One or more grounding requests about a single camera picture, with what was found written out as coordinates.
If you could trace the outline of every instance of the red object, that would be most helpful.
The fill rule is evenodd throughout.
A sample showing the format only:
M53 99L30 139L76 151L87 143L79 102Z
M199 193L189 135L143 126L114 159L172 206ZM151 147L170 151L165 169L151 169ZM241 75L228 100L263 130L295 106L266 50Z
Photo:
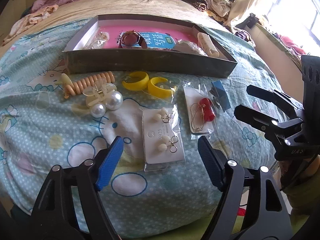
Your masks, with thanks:
M289 48L293 48L298 54L300 55L306 55L306 52L300 48L298 45L296 45L293 40L291 40L287 36L279 35L281 41Z
M245 210L244 208L240 208L240 207L239 207L237 216L242 216L242 217L244 217L245 211L246 211L246 210Z
M202 98L199 101L199 105L204 105L203 108L203 117L205 122L212 122L216 115L214 114L212 107L211 107L211 102L209 98Z

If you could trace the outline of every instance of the yellow earring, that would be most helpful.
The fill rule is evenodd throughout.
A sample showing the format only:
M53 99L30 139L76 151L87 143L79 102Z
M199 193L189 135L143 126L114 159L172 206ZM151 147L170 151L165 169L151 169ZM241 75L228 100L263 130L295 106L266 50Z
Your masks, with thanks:
M157 87L155 84L159 82L167 82L168 80L163 77L154 77L151 78L148 83L148 92L150 95L156 97L156 98L168 98L172 96L172 90L171 89L163 89L160 87Z
M122 85L127 90L131 91L141 91L147 88L149 82L149 76L146 72L143 71L136 71L129 74L129 77L139 77L141 78L140 81L134 83L127 83L122 81Z

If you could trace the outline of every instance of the bedsheet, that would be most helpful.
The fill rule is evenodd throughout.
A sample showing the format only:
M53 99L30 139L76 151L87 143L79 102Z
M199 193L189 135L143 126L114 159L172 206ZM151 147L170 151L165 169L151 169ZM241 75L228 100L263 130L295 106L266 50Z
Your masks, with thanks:
M198 11L190 4L181 0L80 0L60 6L59 10L50 16L50 19L45 19L18 35L5 46L0 46L0 57L15 41L24 35L43 31L71 21L87 19L99 14L112 13L150 14L170 17L178 20L192 21L208 28L227 31L205 13Z
M0 59L0 191L30 213L53 165L79 165L120 135L125 141L124 152L111 183L100 192L100 197L121 237L151 236L206 216L218 204L221 193L210 183L197 152L197 140L190 140L182 87L177 92L177 105L186 166L155 172L143 171L141 108L169 105L125 90L121 86L122 72L114 74L124 96L123 106L108 111L102 118L89 115L83 95L63 98L61 87L56 85L66 71L62 50L87 21L77 20L26 35ZM280 85L245 41L225 31L203 28L238 62L232 74L221 79L231 109L217 117L218 129L210 142L245 167L271 168L275 164L271 143L263 138L263 133L237 121L233 110L245 104L282 121L275 106L246 93L249 84L279 90ZM194 86L205 83L209 87L211 81L217 80L169 75ZM74 75L72 79L84 76L87 75ZM87 230L76 189L73 196L80 228Z

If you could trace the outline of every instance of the pearl earring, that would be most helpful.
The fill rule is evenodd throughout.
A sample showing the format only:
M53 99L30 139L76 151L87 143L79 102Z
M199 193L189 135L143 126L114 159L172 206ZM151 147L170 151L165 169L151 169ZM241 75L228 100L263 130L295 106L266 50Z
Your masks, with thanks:
M170 122L170 118L171 118L171 114L172 113L170 113L168 115L167 110L163 107L163 108L161 108L161 114L155 114L153 116L153 119L156 120L156 121L161 121L162 120L162 122L164 122L164 123L169 123Z
M168 135L164 135L164 136L162 136L161 140L162 140L164 143L162 143L162 144L160 144L160 145L158 146L158 150L159 150L160 152L165 152L165 151L168 149L168 147L170 147L170 152L171 152L171 153L175 153L175 152L178 151L178 148L177 148L177 146L175 145L175 143L177 143L177 142L179 141L178 136L174 135L174 136L172 136L172 137L170 138Z

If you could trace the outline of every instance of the cardboard box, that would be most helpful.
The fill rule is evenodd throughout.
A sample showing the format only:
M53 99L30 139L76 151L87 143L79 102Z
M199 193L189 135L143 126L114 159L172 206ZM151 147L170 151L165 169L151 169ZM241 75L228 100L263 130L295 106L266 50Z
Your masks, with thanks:
M98 30L110 35L103 49L84 49ZM98 15L68 42L65 60L71 74L103 71L164 71L199 76L228 77L237 62L215 39L219 58L173 50L118 48L120 34L126 31L155 32L197 42L197 33L206 33L196 24L166 17L138 14Z

